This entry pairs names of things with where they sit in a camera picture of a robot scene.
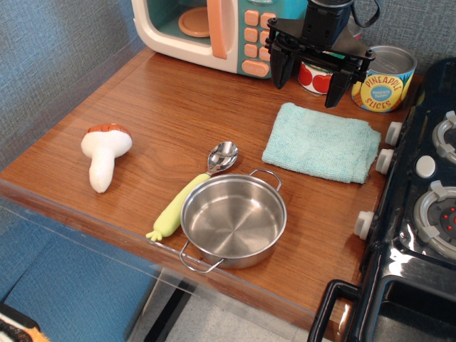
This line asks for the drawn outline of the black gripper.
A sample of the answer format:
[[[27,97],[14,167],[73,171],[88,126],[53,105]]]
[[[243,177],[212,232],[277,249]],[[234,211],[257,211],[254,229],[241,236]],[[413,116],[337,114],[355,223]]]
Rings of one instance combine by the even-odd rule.
[[[268,20],[266,49],[275,87],[288,82],[296,59],[314,64],[334,72],[325,107],[335,108],[355,73],[366,73],[374,60],[374,52],[348,31],[351,16],[358,19],[353,1],[308,1],[303,19]]]

